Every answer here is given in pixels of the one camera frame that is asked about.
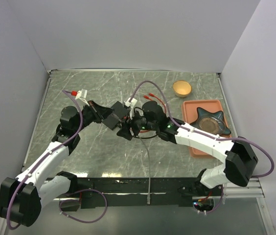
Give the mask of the black network switch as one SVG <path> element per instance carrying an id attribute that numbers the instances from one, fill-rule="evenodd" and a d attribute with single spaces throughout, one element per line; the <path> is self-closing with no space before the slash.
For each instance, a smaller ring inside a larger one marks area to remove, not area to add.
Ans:
<path id="1" fill-rule="evenodd" d="M 112 107 L 111 112 L 103 120 L 103 124 L 109 129 L 114 130 L 129 114 L 129 108 L 117 101 Z"/>

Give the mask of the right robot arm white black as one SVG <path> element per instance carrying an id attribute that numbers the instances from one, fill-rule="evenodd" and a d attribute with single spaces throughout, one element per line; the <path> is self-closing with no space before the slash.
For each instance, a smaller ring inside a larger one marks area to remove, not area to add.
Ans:
<path id="1" fill-rule="evenodd" d="M 182 120 L 166 115 L 155 101 L 142 106 L 143 114 L 135 110 L 136 101 L 129 99 L 124 103 L 122 128 L 117 135 L 131 140 L 141 130 L 154 131 L 163 141 L 198 149 L 218 159 L 221 164 L 200 172 L 195 189 L 200 195 L 208 194 L 212 188 L 226 183 L 240 187 L 248 185 L 258 163 L 254 151 L 246 139 L 223 138 L 201 131 Z"/>

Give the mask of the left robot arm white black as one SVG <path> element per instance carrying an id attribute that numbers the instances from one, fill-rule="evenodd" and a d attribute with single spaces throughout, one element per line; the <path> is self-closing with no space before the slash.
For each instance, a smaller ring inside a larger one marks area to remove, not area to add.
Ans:
<path id="1" fill-rule="evenodd" d="M 68 197 L 78 192 L 77 176 L 69 172 L 58 173 L 46 183 L 50 172 L 68 157 L 80 141 L 79 132 L 91 123 L 103 123 L 113 113 L 90 100 L 83 108 L 67 106 L 61 111 L 60 123 L 44 153 L 16 178 L 5 178 L 0 186 L 0 218 L 14 230 L 29 227 L 37 220 L 42 208 L 61 194 Z"/>

